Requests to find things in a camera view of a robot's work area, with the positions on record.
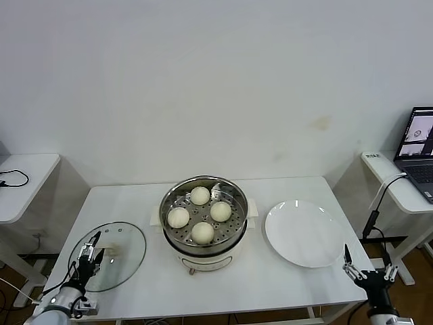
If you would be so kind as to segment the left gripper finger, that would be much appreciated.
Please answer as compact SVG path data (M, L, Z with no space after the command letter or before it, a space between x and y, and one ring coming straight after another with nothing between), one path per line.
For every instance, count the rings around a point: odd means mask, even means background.
M78 260L84 258L86 260L92 260L94 255L94 250L97 242L101 236L101 231L96 232L84 245L82 245L79 254Z
M95 248L90 247L89 256L87 257L87 261L90 264L100 264L104 257L104 249L103 248Z

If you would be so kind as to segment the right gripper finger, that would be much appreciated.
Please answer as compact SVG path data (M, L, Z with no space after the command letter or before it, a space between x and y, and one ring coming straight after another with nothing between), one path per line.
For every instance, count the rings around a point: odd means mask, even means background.
M385 266L385 281L394 282L396 277L396 265L393 264L392 259L390 258L390 255L388 253L384 255L383 262Z
M367 279L367 276L353 264L347 244L344 245L344 265L342 268L352 280Z

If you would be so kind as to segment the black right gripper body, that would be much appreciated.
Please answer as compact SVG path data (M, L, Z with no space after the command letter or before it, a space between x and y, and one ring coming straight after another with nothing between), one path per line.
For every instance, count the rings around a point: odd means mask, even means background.
M388 294L392 282L385 279L383 271L363 270L361 275L354 280L355 284L367 294L368 304L371 310L391 311L393 306Z

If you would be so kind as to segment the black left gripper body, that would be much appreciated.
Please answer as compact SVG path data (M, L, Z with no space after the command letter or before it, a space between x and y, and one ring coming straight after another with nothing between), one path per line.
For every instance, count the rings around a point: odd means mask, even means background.
M89 261L87 257L78 260L78 268L76 270L76 283L81 291L85 291L85 287L90 278L92 278L100 267L100 261Z

